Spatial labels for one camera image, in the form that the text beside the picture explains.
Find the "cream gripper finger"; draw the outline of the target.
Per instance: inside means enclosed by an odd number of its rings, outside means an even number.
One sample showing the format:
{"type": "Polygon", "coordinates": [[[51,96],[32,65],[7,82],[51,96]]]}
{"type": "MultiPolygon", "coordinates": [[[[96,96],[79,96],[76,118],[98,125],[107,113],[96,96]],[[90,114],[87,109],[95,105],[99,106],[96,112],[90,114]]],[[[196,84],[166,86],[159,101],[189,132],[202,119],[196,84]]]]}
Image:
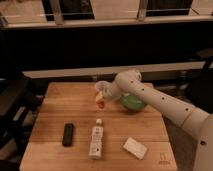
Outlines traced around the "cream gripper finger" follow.
{"type": "Polygon", "coordinates": [[[96,97],[95,97],[95,102],[96,103],[101,103],[104,101],[104,98],[103,98],[103,94],[101,92],[99,92],[96,97]]]}

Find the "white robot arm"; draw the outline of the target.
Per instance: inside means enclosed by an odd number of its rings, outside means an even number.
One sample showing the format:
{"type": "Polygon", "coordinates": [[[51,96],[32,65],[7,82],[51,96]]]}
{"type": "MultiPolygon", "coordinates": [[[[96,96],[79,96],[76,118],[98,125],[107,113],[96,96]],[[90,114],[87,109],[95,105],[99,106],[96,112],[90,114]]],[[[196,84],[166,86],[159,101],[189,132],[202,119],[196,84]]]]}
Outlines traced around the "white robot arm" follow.
{"type": "Polygon", "coordinates": [[[137,70],[118,73],[95,97],[97,103],[114,100],[130,93],[151,105],[197,140],[193,171],[213,171],[213,114],[141,82],[137,70]]]}

